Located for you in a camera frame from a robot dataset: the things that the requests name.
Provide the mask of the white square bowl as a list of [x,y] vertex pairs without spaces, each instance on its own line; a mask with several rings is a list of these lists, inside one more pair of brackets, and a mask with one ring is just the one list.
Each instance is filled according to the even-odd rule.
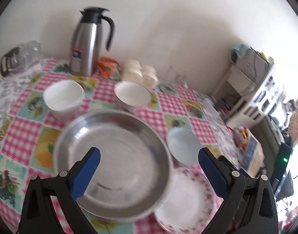
[[85,91],[73,80],[62,80],[46,88],[43,99],[55,119],[61,122],[75,118],[85,98]]

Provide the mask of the floral rimmed white plate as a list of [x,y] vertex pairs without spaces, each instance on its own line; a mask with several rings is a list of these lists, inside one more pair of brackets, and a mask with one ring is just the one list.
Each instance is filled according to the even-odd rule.
[[207,178],[192,168],[176,168],[166,201],[154,211],[169,233],[202,233],[214,210],[214,191]]

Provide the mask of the colourful candy packet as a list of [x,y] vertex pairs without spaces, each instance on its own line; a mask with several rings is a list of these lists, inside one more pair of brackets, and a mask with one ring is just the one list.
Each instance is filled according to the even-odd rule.
[[235,127],[234,141],[238,148],[241,148],[243,151],[245,151],[249,142],[248,129],[244,126]]

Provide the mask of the orange snack packet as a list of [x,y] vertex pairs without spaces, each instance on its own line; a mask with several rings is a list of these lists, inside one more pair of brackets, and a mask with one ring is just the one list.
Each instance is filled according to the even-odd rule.
[[97,62],[97,66],[100,68],[100,77],[104,79],[113,79],[119,77],[119,64],[116,60],[101,57]]

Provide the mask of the large steel basin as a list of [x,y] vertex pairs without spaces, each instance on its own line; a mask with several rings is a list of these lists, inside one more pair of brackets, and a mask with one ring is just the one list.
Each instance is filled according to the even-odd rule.
[[135,221],[160,206],[170,186],[173,162],[161,136],[130,113],[97,110],[70,123],[53,152],[55,172],[69,170],[90,148],[101,152],[101,162],[80,208],[112,221]]

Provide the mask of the light blue bowl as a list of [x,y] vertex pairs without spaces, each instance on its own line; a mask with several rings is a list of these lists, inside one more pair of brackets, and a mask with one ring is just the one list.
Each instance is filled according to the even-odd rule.
[[202,144],[191,130],[183,127],[172,128],[167,135],[167,145],[178,162],[188,166],[198,164],[198,153]]

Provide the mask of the white shelf rack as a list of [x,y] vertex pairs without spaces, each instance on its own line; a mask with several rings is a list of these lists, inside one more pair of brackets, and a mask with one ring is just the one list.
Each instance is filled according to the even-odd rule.
[[227,126],[252,128],[271,111],[283,91],[274,66],[272,57],[249,45],[231,48],[230,66],[210,95]]

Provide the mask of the clear glass mug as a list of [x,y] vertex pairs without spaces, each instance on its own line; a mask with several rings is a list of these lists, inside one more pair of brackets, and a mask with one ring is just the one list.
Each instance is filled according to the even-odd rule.
[[174,86],[187,88],[186,73],[175,66],[170,66],[165,76],[165,80]]

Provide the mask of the tray of drinking glasses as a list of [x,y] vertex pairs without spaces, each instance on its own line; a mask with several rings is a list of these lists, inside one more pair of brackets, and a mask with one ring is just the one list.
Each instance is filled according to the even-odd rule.
[[44,58],[41,43],[32,40],[19,45],[17,54],[18,65],[21,71],[28,70]]

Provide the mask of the stainless steel thermos jug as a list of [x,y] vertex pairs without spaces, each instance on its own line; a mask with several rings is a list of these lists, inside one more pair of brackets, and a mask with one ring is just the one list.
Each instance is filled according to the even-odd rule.
[[76,26],[71,41],[70,71],[75,76],[91,76],[95,70],[101,52],[102,22],[109,24],[108,39],[105,43],[107,51],[111,49],[115,34],[115,23],[103,12],[109,9],[103,7],[86,7],[81,13],[81,19]]

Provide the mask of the red rimmed floral bowl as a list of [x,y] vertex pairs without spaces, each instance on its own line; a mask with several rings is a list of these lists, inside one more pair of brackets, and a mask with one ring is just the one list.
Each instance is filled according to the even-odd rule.
[[151,102],[151,93],[144,86],[131,82],[121,81],[114,87],[117,103],[124,108],[141,108]]

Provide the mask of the bag of white buns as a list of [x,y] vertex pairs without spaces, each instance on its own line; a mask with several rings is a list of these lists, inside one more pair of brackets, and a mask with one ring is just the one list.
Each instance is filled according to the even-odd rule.
[[158,85],[159,79],[156,70],[152,66],[142,65],[137,60],[127,60],[124,62],[122,81],[138,83],[148,90]]

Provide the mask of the checkered floral tablecloth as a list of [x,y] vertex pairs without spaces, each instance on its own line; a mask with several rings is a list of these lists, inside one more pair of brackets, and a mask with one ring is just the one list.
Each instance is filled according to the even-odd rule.
[[[64,124],[45,105],[43,92],[67,79],[68,61],[56,59],[42,60],[25,75],[0,77],[0,217],[12,232],[19,226],[30,177],[54,176],[52,154]],[[172,127],[186,126],[203,146],[239,166],[242,153],[206,95],[182,87],[171,94],[153,89],[151,94],[151,103],[136,114],[162,137]]]

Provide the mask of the smartphone on table edge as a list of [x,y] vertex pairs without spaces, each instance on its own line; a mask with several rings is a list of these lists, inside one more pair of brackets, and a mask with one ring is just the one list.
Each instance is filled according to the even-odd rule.
[[244,169],[249,176],[255,177],[264,162],[263,149],[260,142],[251,136],[246,149],[243,152],[241,168]]

